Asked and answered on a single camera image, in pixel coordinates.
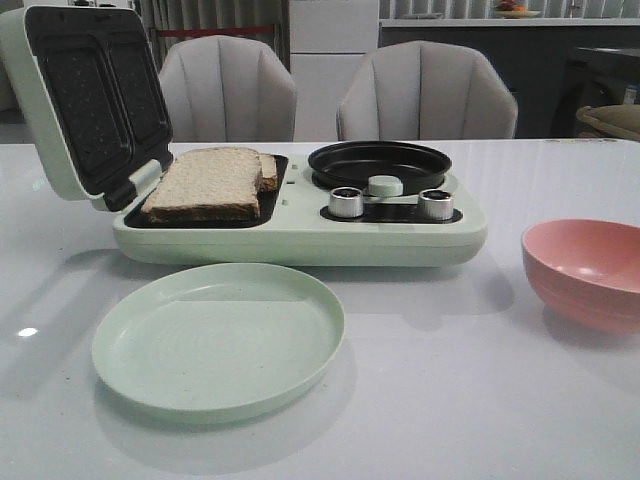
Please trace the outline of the bread slice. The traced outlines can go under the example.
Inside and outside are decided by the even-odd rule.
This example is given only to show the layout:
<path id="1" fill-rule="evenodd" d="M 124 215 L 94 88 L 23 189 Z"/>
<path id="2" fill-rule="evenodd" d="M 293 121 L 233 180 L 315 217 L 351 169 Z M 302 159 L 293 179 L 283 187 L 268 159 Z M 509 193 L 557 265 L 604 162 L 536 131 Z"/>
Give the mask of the bread slice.
<path id="1" fill-rule="evenodd" d="M 274 191 L 278 186 L 277 162 L 273 155 L 260 153 L 259 160 L 262 168 L 261 191 Z"/>
<path id="2" fill-rule="evenodd" d="M 212 147 L 179 155 L 141 211 L 156 222 L 254 220 L 260 216 L 259 153 Z"/>

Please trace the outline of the green breakfast maker lid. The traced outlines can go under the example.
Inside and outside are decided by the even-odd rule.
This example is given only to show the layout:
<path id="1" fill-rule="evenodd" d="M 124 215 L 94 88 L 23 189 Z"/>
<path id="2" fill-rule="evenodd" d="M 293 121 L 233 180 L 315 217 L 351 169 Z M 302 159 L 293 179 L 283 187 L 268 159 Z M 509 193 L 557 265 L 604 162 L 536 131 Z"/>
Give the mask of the green breakfast maker lid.
<path id="1" fill-rule="evenodd" d="M 172 128 L 140 17 L 33 5 L 1 16 L 1 56 L 47 179 L 119 212 L 173 160 Z"/>

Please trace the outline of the pink bowl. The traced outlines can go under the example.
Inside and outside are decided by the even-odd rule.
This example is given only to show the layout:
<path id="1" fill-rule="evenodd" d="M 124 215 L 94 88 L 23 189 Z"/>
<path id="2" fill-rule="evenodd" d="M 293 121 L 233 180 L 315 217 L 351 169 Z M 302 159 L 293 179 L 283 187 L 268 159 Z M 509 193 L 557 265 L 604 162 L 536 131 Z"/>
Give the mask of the pink bowl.
<path id="1" fill-rule="evenodd" d="M 554 219 L 521 237 L 529 284 L 552 310 L 608 333 L 639 331 L 639 228 Z"/>

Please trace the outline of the green breakfast maker base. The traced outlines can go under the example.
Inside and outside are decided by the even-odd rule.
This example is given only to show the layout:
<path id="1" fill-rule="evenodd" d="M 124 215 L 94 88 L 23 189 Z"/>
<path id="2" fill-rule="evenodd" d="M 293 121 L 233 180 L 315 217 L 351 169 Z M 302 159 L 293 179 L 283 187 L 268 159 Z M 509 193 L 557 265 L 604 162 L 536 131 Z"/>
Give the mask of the green breakfast maker base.
<path id="1" fill-rule="evenodd" d="M 363 215 L 347 219 L 329 214 L 334 188 L 316 183 L 309 155 L 276 156 L 278 187 L 259 193 L 258 219 L 155 223 L 135 205 L 115 219 L 116 242 L 132 259 L 182 265 L 441 267 L 464 263 L 483 246 L 486 217 L 450 169 L 431 188 L 453 195 L 450 220 L 421 217 L 420 191 L 404 196 L 401 181 L 387 175 L 369 178 L 360 189 Z"/>

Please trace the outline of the left silver knob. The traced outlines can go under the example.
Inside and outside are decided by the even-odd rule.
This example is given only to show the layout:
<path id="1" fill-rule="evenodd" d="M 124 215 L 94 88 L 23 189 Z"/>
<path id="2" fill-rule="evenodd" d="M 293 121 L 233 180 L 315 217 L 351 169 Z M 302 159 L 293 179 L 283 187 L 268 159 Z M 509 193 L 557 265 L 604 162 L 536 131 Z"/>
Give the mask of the left silver knob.
<path id="1" fill-rule="evenodd" d="M 338 218 L 361 217 L 364 213 L 363 192 L 350 186 L 332 189 L 329 193 L 328 212 Z"/>

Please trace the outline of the silver knob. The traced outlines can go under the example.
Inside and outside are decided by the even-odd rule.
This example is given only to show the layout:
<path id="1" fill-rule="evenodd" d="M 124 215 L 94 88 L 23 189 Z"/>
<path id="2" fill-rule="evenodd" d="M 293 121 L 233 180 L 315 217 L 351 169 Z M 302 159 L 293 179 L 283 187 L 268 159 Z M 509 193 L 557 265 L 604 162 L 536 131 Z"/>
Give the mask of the silver knob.
<path id="1" fill-rule="evenodd" d="M 444 190 L 426 189 L 418 194 L 418 214 L 433 221 L 447 221 L 454 215 L 453 195 Z"/>
<path id="2" fill-rule="evenodd" d="M 361 217 L 364 213 L 363 192 L 350 186 L 332 189 L 329 193 L 328 212 L 338 218 Z"/>

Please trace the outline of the right silver knob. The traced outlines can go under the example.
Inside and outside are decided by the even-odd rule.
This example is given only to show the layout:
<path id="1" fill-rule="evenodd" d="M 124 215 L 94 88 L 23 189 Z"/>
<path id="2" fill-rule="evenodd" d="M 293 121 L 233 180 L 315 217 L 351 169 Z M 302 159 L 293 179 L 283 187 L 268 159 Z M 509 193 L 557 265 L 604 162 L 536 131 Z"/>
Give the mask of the right silver knob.
<path id="1" fill-rule="evenodd" d="M 418 194 L 418 214 L 433 221 L 447 221 L 454 215 L 453 195 L 444 190 L 426 189 Z"/>

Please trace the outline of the black frying pan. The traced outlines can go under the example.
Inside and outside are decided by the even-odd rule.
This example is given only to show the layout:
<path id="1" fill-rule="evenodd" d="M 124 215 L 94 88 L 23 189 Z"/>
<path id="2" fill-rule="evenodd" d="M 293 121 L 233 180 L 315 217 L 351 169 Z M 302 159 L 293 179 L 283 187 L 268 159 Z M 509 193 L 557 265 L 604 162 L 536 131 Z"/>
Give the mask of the black frying pan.
<path id="1" fill-rule="evenodd" d="M 403 195 L 436 188 L 452 166 L 444 153 L 427 147 L 396 141 L 348 141 L 312 152 L 308 164 L 318 185 L 365 189 L 377 175 L 397 177 Z"/>

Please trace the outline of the green round plate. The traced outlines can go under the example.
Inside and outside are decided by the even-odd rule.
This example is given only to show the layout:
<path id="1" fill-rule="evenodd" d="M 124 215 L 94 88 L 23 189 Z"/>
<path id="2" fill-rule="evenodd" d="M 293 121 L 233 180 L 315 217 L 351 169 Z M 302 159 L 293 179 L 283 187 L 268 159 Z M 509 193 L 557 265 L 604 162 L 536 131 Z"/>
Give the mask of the green round plate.
<path id="1" fill-rule="evenodd" d="M 156 280 L 98 326 L 92 361 L 104 384 L 173 422 L 250 419 L 311 389 L 345 330 L 338 297 L 286 267 L 227 263 Z"/>

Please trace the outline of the grey chair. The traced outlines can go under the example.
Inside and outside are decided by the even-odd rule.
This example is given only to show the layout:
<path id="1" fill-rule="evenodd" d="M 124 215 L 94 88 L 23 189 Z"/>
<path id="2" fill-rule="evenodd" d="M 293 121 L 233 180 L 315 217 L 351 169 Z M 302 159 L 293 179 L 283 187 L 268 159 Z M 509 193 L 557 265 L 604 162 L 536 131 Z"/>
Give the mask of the grey chair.
<path id="1" fill-rule="evenodd" d="M 480 51 L 411 41 L 365 55 L 339 102 L 337 137 L 511 139 L 518 105 Z"/>
<path id="2" fill-rule="evenodd" d="M 265 43 L 208 36 L 173 45 L 159 80 L 176 142 L 289 142 L 297 89 Z"/>

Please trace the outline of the left grey chair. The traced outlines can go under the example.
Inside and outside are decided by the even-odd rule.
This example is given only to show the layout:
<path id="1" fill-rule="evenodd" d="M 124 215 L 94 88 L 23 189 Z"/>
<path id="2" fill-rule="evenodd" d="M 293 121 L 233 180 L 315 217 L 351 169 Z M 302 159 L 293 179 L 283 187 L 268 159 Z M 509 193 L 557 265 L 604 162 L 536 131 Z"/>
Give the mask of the left grey chair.
<path id="1" fill-rule="evenodd" d="M 208 36 L 173 45 L 159 80 L 176 142 L 289 142 L 297 89 L 265 43 Z"/>

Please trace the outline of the white refrigerator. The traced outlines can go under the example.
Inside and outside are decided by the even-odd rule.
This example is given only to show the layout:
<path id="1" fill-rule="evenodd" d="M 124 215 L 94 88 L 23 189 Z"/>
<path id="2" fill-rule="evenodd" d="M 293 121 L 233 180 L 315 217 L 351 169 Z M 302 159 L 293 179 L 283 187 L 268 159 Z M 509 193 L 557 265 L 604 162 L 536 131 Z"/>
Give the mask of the white refrigerator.
<path id="1" fill-rule="evenodd" d="M 291 1 L 290 69 L 297 86 L 294 138 L 337 138 L 336 112 L 368 52 L 377 48 L 377 1 Z"/>

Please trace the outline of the red barrier belt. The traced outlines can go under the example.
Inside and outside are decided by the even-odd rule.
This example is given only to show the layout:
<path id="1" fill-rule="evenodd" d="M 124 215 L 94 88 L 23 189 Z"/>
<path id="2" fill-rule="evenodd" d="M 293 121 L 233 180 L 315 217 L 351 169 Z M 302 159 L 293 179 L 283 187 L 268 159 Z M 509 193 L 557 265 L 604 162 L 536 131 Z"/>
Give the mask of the red barrier belt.
<path id="1" fill-rule="evenodd" d="M 249 27 L 229 27 L 229 28 L 206 28 L 206 29 L 164 29 L 155 30 L 155 33 L 160 38 L 177 38 L 177 37 L 204 37 L 213 35 L 227 35 L 227 36 L 243 36 L 252 34 L 276 32 L 276 26 L 272 25 L 257 25 Z"/>

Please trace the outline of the grey curtain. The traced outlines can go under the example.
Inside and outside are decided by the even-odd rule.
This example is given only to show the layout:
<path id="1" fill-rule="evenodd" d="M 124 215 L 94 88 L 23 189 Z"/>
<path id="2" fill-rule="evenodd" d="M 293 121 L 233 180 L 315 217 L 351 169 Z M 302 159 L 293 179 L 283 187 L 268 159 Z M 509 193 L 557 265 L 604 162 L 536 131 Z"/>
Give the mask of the grey curtain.
<path id="1" fill-rule="evenodd" d="M 289 3 L 287 1 L 135 1 L 148 31 L 151 51 L 161 66 L 174 44 L 186 39 L 165 30 L 218 30 L 268 44 L 290 66 Z"/>

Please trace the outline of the dark counter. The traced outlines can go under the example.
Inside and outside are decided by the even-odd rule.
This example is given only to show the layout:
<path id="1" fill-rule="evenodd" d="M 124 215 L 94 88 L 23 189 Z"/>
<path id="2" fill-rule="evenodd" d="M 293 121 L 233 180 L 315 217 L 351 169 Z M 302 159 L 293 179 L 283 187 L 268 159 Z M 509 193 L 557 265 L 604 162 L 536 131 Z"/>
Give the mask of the dark counter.
<path id="1" fill-rule="evenodd" d="M 519 138 L 573 137 L 575 112 L 639 90 L 639 21 L 384 20 L 379 43 L 426 40 L 482 52 L 515 96 Z"/>

